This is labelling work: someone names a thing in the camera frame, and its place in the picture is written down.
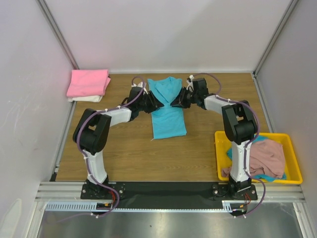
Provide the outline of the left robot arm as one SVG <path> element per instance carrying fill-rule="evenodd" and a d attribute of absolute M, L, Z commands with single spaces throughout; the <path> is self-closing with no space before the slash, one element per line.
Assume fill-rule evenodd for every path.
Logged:
<path fill-rule="evenodd" d="M 87 168 L 88 184 L 92 193 L 105 198 L 109 190 L 108 174 L 104 167 L 103 149 L 112 126 L 133 121 L 139 112 L 152 113 L 164 106 L 153 94 L 140 86 L 132 87 L 129 96 L 112 109 L 86 109 L 73 134 L 73 141 L 82 153 Z"/>

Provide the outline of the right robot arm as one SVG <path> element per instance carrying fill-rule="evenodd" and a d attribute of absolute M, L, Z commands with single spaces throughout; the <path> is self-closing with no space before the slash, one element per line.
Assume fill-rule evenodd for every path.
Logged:
<path fill-rule="evenodd" d="M 252 185 L 250 150 L 259 135 L 258 119 L 247 101 L 234 101 L 210 93 L 204 78 L 195 79 L 191 75 L 187 84 L 170 105 L 187 109 L 196 104 L 204 110 L 222 115 L 224 132 L 232 149 L 232 165 L 225 194 L 240 199 Z"/>

